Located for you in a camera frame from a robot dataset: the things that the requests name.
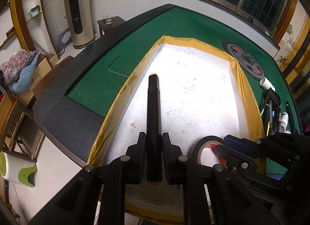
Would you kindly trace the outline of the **thick black marker yellow band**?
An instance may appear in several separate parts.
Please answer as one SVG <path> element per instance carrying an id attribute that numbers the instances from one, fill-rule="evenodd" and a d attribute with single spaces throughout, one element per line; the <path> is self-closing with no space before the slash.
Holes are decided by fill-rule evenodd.
<path id="1" fill-rule="evenodd" d="M 162 131 L 159 77 L 149 76 L 147 98 L 147 182 L 162 181 Z"/>

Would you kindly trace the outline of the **black electrical tape roll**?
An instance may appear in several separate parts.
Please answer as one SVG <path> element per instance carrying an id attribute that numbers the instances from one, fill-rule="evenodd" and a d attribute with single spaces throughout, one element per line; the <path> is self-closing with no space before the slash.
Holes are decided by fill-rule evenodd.
<path id="1" fill-rule="evenodd" d="M 214 149 L 221 145 L 223 139 L 217 136 L 206 136 L 196 142 L 189 150 L 188 156 L 201 165 L 213 167 L 215 164 L 225 166 L 226 161 L 218 157 Z"/>

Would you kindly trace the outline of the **white pill bottle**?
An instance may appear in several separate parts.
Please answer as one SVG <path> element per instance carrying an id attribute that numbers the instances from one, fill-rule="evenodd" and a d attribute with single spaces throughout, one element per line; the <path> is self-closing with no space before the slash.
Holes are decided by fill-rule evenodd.
<path id="1" fill-rule="evenodd" d="M 266 77 L 261 78 L 261 80 L 259 81 L 259 85 L 264 91 L 268 91 L 269 89 L 272 89 L 272 91 L 276 91 L 276 88 Z"/>

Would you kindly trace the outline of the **white yellow-edged storage box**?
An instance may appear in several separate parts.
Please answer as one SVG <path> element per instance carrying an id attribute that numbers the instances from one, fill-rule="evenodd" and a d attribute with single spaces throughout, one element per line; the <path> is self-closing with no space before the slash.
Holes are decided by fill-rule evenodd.
<path id="1" fill-rule="evenodd" d="M 114 99 L 90 162 L 111 162 L 147 129 L 147 82 L 152 74 L 159 77 L 162 131 L 184 154 L 205 136 L 264 137 L 256 98 L 238 61 L 197 39 L 163 36 Z"/>

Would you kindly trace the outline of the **yellow black spring pen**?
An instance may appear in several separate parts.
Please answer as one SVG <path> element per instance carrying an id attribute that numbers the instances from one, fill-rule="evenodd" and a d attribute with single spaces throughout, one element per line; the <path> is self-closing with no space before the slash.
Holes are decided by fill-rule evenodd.
<path id="1" fill-rule="evenodd" d="M 266 105 L 265 136 L 269 135 L 271 125 L 272 125 L 272 101 L 269 100 L 268 104 Z"/>

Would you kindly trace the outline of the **white bottle mouth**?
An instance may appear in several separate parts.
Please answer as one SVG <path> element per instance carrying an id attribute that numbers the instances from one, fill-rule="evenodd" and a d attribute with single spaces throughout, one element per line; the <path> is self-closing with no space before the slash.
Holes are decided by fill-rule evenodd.
<path id="1" fill-rule="evenodd" d="M 280 125 L 279 125 L 278 131 L 280 133 L 284 133 L 286 131 L 287 124 L 288 124 L 288 114 L 287 114 L 287 112 L 283 112 L 281 115 Z"/>

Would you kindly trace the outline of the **black marker purple cap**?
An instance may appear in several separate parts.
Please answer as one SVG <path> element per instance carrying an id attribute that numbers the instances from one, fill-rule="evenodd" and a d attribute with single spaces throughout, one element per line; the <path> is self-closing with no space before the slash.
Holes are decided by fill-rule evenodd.
<path id="1" fill-rule="evenodd" d="M 276 131 L 277 132 L 280 131 L 281 118 L 282 118 L 282 109 L 281 109 L 281 106 L 279 106 L 277 109 L 277 118 L 276 118 Z"/>

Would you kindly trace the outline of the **black pen barcode label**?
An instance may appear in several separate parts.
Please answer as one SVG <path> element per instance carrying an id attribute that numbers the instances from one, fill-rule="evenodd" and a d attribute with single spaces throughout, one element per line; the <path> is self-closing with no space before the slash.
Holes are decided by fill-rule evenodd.
<path id="1" fill-rule="evenodd" d="M 269 98 L 270 98 L 270 92 L 267 91 L 267 92 L 266 92 L 266 95 L 265 95 L 265 98 L 264 98 L 264 101 L 263 101 L 263 104 L 262 104 L 262 106 L 260 107 L 260 116 L 263 115 L 264 110 L 265 110 L 265 107 L 266 107 L 267 103 L 269 102 Z"/>

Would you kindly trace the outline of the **black ribbed plastic holder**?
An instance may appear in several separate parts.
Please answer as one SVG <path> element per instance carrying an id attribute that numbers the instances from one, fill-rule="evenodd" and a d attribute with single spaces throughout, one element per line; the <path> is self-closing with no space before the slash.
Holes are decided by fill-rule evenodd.
<path id="1" fill-rule="evenodd" d="M 267 102 L 271 101 L 272 107 L 274 107 L 275 109 L 278 109 L 281 105 L 280 96 L 271 88 L 267 90 L 266 100 Z"/>

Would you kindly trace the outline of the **round grey table centre console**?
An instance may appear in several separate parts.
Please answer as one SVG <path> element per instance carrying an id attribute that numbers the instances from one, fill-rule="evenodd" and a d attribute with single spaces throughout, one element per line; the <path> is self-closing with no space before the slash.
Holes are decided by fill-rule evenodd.
<path id="1" fill-rule="evenodd" d="M 257 81 L 265 77 L 264 70 L 260 64 L 243 48 L 229 41 L 224 41 L 222 46 L 229 55 L 238 61 L 243 71 L 246 71 L 251 77 Z"/>

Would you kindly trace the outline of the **green white plastic stool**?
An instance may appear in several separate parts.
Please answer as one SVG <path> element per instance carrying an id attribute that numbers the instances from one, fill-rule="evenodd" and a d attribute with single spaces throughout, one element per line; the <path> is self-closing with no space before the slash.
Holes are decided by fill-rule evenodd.
<path id="1" fill-rule="evenodd" d="M 36 172 L 36 163 L 1 152 L 1 176 L 7 181 L 34 188 Z"/>

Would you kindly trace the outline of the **small dark side table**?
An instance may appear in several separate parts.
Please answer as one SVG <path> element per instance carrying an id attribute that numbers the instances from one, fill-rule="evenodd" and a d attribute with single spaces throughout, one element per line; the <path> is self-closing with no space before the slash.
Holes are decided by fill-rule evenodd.
<path id="1" fill-rule="evenodd" d="M 104 19 L 98 20 L 97 24 L 99 27 L 100 37 L 123 24 L 124 22 L 125 20 L 119 16 L 112 17 L 111 23 L 107 23 Z"/>

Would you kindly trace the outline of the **clear glass cup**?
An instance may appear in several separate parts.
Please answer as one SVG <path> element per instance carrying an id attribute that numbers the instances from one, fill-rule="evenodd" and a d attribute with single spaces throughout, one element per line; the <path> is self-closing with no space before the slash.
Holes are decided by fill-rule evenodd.
<path id="1" fill-rule="evenodd" d="M 109 14 L 102 15 L 102 19 L 105 24 L 112 24 L 112 15 Z"/>

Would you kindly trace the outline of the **floral and blue quilts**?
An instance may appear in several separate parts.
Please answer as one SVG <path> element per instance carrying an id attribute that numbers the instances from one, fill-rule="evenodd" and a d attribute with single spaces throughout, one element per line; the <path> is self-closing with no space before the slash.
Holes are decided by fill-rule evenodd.
<path id="1" fill-rule="evenodd" d="M 1 65 L 1 82 L 15 95 L 30 89 L 31 80 L 40 54 L 37 51 L 19 50 Z"/>

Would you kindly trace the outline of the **tall gold tower fan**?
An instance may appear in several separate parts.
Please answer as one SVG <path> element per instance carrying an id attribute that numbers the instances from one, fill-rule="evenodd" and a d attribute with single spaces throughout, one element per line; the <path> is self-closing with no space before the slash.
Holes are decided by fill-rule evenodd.
<path id="1" fill-rule="evenodd" d="M 74 48 L 81 49 L 94 42 L 90 0 L 64 0 L 64 7 Z"/>

